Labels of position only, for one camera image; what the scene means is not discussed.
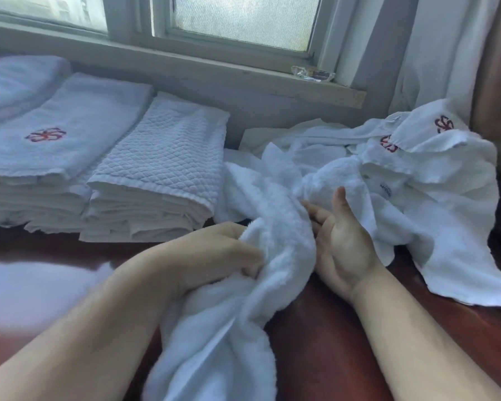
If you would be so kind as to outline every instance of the white curtain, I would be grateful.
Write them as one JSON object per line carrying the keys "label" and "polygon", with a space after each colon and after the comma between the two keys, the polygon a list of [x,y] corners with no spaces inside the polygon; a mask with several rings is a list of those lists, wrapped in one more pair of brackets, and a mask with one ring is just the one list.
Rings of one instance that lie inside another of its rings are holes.
{"label": "white curtain", "polygon": [[500,0],[419,0],[390,113],[440,98],[469,123],[477,69]]}

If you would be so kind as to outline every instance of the white towel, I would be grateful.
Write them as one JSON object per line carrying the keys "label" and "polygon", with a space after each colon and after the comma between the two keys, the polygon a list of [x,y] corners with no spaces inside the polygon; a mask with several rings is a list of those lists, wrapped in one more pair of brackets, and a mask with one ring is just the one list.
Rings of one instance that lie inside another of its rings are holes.
{"label": "white towel", "polygon": [[159,93],[89,179],[85,241],[162,242],[201,228],[222,186],[229,115]]}
{"label": "white towel", "polygon": [[73,74],[40,108],[0,125],[0,179],[72,179],[134,125],[152,91],[146,84]]}
{"label": "white towel", "polygon": [[[322,124],[315,131],[318,138],[327,134]],[[254,141],[253,130],[246,131],[242,148],[260,152],[263,135]],[[304,136],[290,138],[283,133],[272,140],[261,160],[230,152],[225,161],[271,176],[294,197],[328,209],[334,189],[345,185],[347,201],[385,265],[394,245],[407,245],[432,292],[501,306],[501,272],[487,246],[499,199],[496,149],[468,130],[449,100],[355,129],[330,127],[327,139],[317,139],[311,124]],[[325,163],[334,154],[338,158]],[[215,221],[254,215],[225,184]]]}
{"label": "white towel", "polygon": [[287,189],[254,170],[225,165],[227,186],[246,197],[257,218],[241,240],[260,248],[266,265],[257,281],[235,274],[172,305],[144,401],[275,399],[275,360],[263,327],[306,285],[314,236],[305,209]]}
{"label": "white towel", "polygon": [[70,63],[57,56],[0,58],[0,122],[39,107],[70,72]]}

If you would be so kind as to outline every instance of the left hand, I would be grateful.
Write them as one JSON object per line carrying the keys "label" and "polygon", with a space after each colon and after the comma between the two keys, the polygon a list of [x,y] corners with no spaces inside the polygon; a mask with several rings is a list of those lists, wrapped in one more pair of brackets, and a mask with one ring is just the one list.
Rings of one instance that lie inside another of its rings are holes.
{"label": "left hand", "polygon": [[259,249],[239,241],[245,227],[225,222],[199,229],[140,253],[141,263],[164,268],[171,278],[173,296],[242,271],[255,277],[263,265]]}

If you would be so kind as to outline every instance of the wooden table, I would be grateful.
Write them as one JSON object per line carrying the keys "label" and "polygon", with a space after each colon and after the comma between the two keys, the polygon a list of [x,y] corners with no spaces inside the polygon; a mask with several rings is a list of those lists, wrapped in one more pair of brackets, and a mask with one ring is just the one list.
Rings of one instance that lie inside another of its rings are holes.
{"label": "wooden table", "polygon": [[[0,229],[0,262],[43,261],[95,269],[115,266],[147,244],[79,242],[73,234],[29,234]],[[501,242],[490,242],[501,268]],[[501,385],[501,310],[468,307],[428,292],[408,252],[396,250],[390,266],[431,315]],[[392,401],[360,321],[352,308],[313,276],[300,296],[266,326],[277,357],[278,397],[286,401]],[[0,364],[39,332],[0,330]],[[141,386],[161,352],[156,333],[126,400]]]}

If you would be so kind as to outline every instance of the frosted glass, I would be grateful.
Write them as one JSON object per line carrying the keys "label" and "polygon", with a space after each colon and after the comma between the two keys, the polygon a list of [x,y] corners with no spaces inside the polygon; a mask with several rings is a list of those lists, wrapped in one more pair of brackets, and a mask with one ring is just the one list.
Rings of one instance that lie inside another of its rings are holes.
{"label": "frosted glass", "polygon": [[107,32],[102,0],[0,0],[0,10]]}
{"label": "frosted glass", "polygon": [[174,26],[194,33],[306,51],[319,0],[174,0]]}

